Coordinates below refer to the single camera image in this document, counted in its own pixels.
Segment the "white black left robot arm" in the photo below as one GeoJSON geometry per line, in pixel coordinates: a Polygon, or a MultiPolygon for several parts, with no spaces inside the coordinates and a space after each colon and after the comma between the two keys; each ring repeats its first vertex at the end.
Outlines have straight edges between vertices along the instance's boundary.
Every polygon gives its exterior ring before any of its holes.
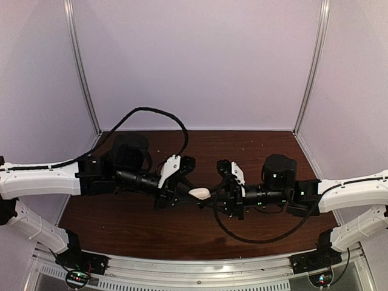
{"type": "Polygon", "coordinates": [[[136,133],[118,135],[102,156],[86,155],[60,164],[17,165],[1,162],[1,224],[14,225],[29,239],[48,247],[74,269],[87,264],[77,234],[60,229],[29,211],[22,196],[95,196],[122,190],[155,197],[154,207],[174,206],[179,199],[195,202],[210,198],[207,188],[194,188],[186,175],[195,168],[190,156],[172,155],[161,173],[153,173],[149,141],[136,133]]]}

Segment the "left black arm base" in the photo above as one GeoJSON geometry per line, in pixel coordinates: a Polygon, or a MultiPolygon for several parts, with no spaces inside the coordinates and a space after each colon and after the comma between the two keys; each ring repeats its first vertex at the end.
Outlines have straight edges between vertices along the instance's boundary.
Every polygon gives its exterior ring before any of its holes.
{"type": "Polygon", "coordinates": [[[56,252],[58,264],[87,273],[105,274],[109,262],[107,256],[81,250],[78,235],[70,230],[65,230],[65,238],[67,238],[66,249],[63,252],[56,252]]]}

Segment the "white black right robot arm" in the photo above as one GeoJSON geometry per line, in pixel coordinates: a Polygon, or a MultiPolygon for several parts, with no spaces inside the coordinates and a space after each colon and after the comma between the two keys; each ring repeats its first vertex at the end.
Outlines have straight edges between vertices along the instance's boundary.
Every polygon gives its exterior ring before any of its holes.
{"type": "Polygon", "coordinates": [[[223,213],[239,220],[244,219],[247,208],[277,205],[287,213],[302,220],[272,243],[295,233],[311,216],[335,210],[370,206],[370,209],[345,225],[323,232],[319,236],[317,250],[311,254],[311,263],[322,268],[352,244],[371,237],[387,227],[387,171],[343,180],[296,178],[297,163],[285,155],[268,156],[261,170],[260,184],[248,186],[244,172],[235,162],[218,161],[218,173],[222,177],[215,190],[197,188],[190,190],[192,197],[202,204],[211,204],[220,228],[232,238],[250,244],[262,244],[257,239],[245,239],[230,231],[219,218],[223,213]]]}

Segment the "white earbud charging case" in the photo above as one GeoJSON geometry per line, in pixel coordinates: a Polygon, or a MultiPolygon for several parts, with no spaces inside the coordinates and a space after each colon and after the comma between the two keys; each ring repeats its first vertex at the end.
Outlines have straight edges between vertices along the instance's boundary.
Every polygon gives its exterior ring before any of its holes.
{"type": "Polygon", "coordinates": [[[205,187],[191,189],[189,190],[189,195],[199,200],[205,200],[211,197],[210,190],[205,187]]]}

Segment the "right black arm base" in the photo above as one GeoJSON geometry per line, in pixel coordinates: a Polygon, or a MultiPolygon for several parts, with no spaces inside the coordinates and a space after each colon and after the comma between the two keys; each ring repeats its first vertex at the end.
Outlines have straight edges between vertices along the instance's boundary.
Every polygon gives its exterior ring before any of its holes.
{"type": "Polygon", "coordinates": [[[342,252],[332,248],[332,229],[321,233],[313,251],[292,255],[289,260],[294,274],[312,272],[342,262],[342,252]]]}

